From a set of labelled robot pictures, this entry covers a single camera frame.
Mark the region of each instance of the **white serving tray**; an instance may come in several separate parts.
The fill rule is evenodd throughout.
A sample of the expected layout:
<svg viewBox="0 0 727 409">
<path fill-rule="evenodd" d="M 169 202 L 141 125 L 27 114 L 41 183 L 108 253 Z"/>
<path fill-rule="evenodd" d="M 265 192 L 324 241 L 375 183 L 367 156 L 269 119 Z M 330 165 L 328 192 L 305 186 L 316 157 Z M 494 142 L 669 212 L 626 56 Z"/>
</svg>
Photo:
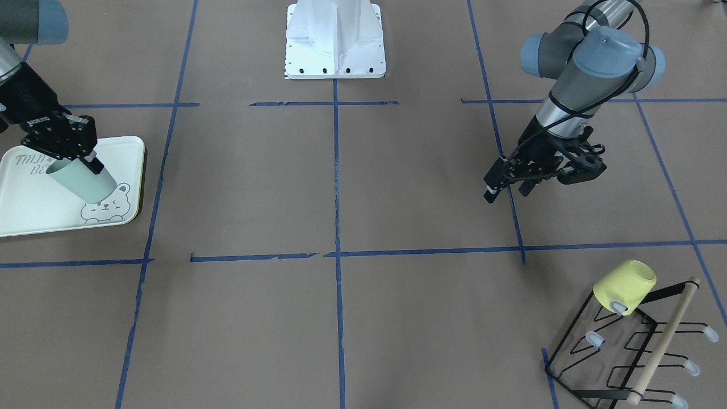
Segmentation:
<svg viewBox="0 0 727 409">
<path fill-rule="evenodd" d="M 46 175 L 54 159 L 25 146 L 6 152 L 0 161 L 0 237 L 116 226 L 135 218 L 144 142 L 136 136 L 101 138 L 95 151 L 118 184 L 100 204 L 87 204 Z"/>
</svg>

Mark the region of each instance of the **yellow cup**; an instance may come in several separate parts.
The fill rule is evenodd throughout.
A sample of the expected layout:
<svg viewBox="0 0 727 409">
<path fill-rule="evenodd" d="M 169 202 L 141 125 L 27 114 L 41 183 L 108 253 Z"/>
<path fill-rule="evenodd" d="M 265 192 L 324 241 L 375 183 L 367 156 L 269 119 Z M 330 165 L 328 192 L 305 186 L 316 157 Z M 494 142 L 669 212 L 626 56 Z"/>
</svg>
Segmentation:
<svg viewBox="0 0 727 409">
<path fill-rule="evenodd" d="M 624 315 L 629 315 L 655 284 L 656 275 L 646 264 L 626 260 L 593 285 L 593 295 L 611 312 L 616 312 L 612 301 L 624 304 Z"/>
</svg>

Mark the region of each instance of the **cartoon bear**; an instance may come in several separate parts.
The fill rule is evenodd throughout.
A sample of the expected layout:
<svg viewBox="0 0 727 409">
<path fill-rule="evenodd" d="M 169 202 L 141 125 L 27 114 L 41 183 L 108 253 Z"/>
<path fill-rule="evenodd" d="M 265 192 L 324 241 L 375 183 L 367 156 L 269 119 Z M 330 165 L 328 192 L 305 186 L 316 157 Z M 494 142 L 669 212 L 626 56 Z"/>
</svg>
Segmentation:
<svg viewBox="0 0 727 409">
<path fill-rule="evenodd" d="M 124 216 L 131 210 L 129 203 L 128 183 L 120 183 L 113 193 L 98 203 L 86 203 L 81 209 L 81 217 L 86 224 L 99 223 L 102 221 L 122 221 Z"/>
</svg>

